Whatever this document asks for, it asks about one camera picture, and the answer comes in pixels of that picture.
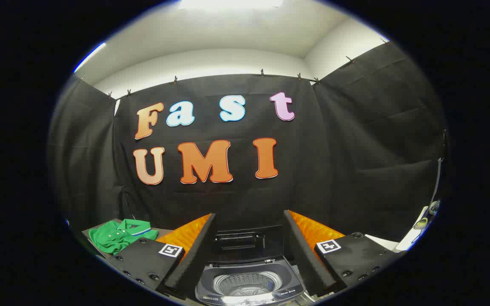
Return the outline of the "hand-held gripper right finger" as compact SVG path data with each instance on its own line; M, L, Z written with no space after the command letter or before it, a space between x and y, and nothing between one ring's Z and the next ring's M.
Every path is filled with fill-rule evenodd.
M287 252L307 292L318 297L357 286L403 256L361 232L343 235L290 210L283 212L283 227Z

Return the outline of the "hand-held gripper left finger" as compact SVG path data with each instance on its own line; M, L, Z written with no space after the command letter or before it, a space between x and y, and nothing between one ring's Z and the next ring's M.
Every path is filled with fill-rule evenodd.
M108 265L148 291L192 299L212 250L216 214L201 217L195 226L170 232L165 242L141 238L108 258Z

